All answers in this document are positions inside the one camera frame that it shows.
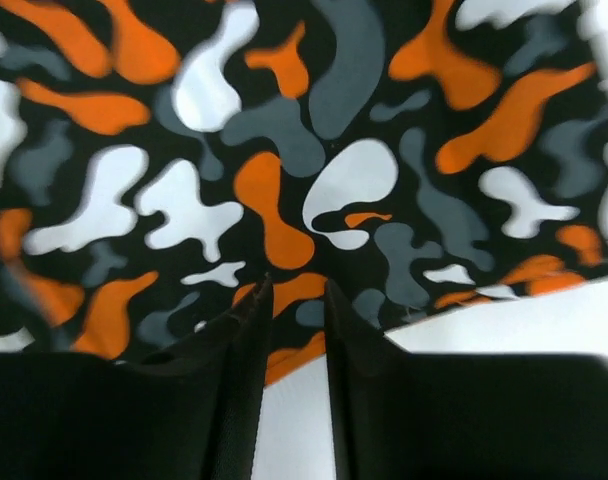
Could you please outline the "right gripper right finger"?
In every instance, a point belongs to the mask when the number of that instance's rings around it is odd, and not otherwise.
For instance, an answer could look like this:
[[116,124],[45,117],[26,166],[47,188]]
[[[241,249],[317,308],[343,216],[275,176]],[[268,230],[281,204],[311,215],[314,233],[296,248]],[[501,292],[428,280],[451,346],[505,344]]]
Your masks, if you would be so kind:
[[608,479],[608,360],[411,353],[325,286],[340,479]]

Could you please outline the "orange camouflage shorts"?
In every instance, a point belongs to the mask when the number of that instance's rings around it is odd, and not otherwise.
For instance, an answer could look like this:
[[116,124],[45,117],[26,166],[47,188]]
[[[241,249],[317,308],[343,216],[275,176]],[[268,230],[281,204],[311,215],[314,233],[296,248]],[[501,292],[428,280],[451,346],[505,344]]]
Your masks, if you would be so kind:
[[391,330],[608,276],[577,1],[0,1],[0,350],[136,361],[274,282]]

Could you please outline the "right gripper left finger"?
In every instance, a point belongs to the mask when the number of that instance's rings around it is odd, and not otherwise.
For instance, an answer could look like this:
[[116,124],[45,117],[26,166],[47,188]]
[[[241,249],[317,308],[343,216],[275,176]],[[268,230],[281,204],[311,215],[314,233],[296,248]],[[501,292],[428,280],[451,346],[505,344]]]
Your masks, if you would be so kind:
[[138,363],[0,353],[0,479],[247,479],[273,288]]

